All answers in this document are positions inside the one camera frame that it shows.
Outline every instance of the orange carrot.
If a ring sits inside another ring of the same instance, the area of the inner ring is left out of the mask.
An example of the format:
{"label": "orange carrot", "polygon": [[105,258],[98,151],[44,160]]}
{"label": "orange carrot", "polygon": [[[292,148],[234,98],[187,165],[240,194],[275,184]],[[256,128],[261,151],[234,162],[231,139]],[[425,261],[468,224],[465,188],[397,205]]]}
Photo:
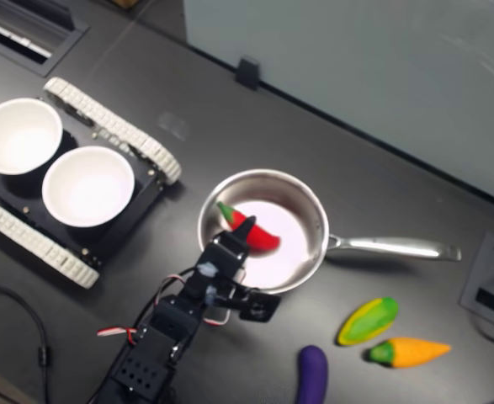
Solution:
{"label": "orange carrot", "polygon": [[450,345],[415,338],[391,338],[373,347],[369,358],[393,368],[408,368],[425,364],[450,351]]}

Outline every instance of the pan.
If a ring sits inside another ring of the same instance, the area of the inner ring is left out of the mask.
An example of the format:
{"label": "pan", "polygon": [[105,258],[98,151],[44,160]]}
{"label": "pan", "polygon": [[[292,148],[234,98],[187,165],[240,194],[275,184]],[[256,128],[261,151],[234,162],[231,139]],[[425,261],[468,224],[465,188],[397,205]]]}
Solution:
{"label": "pan", "polygon": [[405,257],[459,261],[460,250],[440,242],[404,237],[344,238],[329,232],[320,200],[299,179],[279,171],[257,169],[238,173],[220,183],[205,201],[198,219],[201,249],[228,229],[217,202],[255,215],[266,231],[280,236],[279,247],[251,254],[241,283],[265,293],[282,293],[307,281],[328,251],[353,249]]}

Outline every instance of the white cable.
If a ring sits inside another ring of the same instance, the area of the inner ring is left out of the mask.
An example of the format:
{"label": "white cable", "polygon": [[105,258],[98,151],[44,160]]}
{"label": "white cable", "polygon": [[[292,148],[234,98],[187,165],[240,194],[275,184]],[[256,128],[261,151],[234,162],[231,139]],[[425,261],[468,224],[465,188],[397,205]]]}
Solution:
{"label": "white cable", "polygon": [[161,282],[161,285],[159,286],[159,289],[157,291],[157,295],[155,296],[155,303],[154,303],[154,306],[157,305],[157,303],[159,302],[159,299],[161,298],[161,293],[162,293],[162,288],[164,287],[164,284],[166,284],[167,280],[178,280],[180,281],[182,284],[185,284],[185,279],[182,278],[181,276],[179,275],[176,275],[176,274],[171,274],[171,275],[168,275],[166,278],[164,278]]}
{"label": "white cable", "polygon": [[224,320],[222,320],[221,322],[219,322],[218,320],[212,320],[210,318],[204,318],[204,323],[209,324],[210,326],[217,326],[217,327],[224,326],[228,322],[228,320],[230,320],[230,312],[231,312],[230,309],[226,310],[226,315],[224,317]]}
{"label": "white cable", "polygon": [[109,335],[125,334],[129,330],[130,332],[136,332],[136,328],[128,327],[109,327],[103,328],[97,331],[98,337],[108,337]]}

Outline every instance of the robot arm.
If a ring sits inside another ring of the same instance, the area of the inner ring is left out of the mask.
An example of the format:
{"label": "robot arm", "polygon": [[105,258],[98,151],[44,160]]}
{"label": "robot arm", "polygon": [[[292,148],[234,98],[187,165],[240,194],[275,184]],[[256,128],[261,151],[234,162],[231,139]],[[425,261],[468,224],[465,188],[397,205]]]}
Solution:
{"label": "robot arm", "polygon": [[189,347],[208,306],[239,311],[242,320],[268,322],[280,298],[233,279],[248,257],[245,243],[255,218],[223,231],[205,248],[193,275],[177,295],[158,301],[126,343],[92,404],[156,404],[170,391],[177,362]]}

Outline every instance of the saucepan handle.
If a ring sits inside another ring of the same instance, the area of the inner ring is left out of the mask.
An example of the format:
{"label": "saucepan handle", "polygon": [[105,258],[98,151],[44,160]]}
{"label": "saucepan handle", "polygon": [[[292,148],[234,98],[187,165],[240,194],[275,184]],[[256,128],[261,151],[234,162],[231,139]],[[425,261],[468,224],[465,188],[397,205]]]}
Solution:
{"label": "saucepan handle", "polygon": [[335,249],[388,253],[441,261],[459,261],[462,258],[458,247],[405,237],[341,238],[329,235],[327,251]]}

